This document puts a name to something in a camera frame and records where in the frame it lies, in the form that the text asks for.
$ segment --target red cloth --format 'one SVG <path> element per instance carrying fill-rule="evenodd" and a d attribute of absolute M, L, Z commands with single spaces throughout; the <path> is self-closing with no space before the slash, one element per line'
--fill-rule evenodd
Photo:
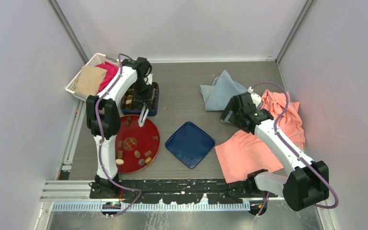
<path fill-rule="evenodd" d="M 96 67 L 106 69 L 106 76 L 99 85 L 99 92 L 105 89 L 105 87 L 111 82 L 111 80 L 114 78 L 114 76 L 118 73 L 118 67 L 114 66 L 113 64 L 109 62 L 101 63 L 97 65 Z"/>

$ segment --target orange cloth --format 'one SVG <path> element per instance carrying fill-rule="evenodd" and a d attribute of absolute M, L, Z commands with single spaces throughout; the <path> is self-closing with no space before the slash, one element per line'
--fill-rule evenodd
<path fill-rule="evenodd" d="M 274 119 L 286 106 L 284 93 L 263 93 L 263 108 L 267 109 Z M 301 150 L 305 145 L 302 120 L 298 115 L 299 102 L 290 102 L 288 109 L 280 118 L 278 125 L 290 140 Z M 247 174 L 259 169 L 267 169 L 270 172 L 282 169 L 283 166 L 270 149 L 255 135 L 242 130 L 236 132 L 225 143 L 215 146 L 219 163 L 222 168 L 225 181 L 232 183 L 247 178 Z"/>

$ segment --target beige cloth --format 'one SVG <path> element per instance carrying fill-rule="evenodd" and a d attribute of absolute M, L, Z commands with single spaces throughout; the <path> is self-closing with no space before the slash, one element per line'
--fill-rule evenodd
<path fill-rule="evenodd" d="M 106 76 L 106 70 L 99 67 L 83 66 L 78 78 L 75 92 L 85 96 L 96 96 L 99 85 Z"/>

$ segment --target gray table surface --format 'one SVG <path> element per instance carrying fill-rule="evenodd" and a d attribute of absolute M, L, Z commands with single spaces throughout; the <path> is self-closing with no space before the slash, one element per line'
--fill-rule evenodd
<path fill-rule="evenodd" d="M 191 121 L 208 133 L 216 145 L 227 141 L 238 129 L 222 123 L 221 112 L 206 112 L 199 85 L 211 85 L 223 70 L 246 88 L 263 81 L 280 85 L 282 80 L 275 62 L 214 62 L 153 64 L 154 80 L 159 84 L 159 108 L 149 119 L 157 126 L 161 144 L 156 158 L 141 171 L 122 174 L 121 179 L 185 179 L 223 178 L 215 152 L 211 152 L 194 169 L 188 169 L 164 146 L 167 139 L 185 122 Z M 255 91 L 279 92 L 275 86 L 265 85 Z M 91 180 L 97 169 L 96 147 L 93 137 L 82 123 L 70 180 Z"/>

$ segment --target salmon pink cloth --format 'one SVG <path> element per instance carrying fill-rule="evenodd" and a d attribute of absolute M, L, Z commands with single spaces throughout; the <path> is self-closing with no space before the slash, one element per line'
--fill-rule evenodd
<path fill-rule="evenodd" d="M 263 108 L 268 110 L 274 119 L 286 106 L 284 93 L 266 90 L 263 93 L 262 101 Z M 288 138 L 303 150 L 305 137 L 298 109 L 299 102 L 290 102 L 278 125 Z M 260 169 L 274 172 L 283 168 L 275 155 L 260 139 L 252 133 L 246 133 L 242 130 L 236 132 L 225 143 L 215 146 L 215 150 L 227 183 L 245 180 L 247 174 Z"/>

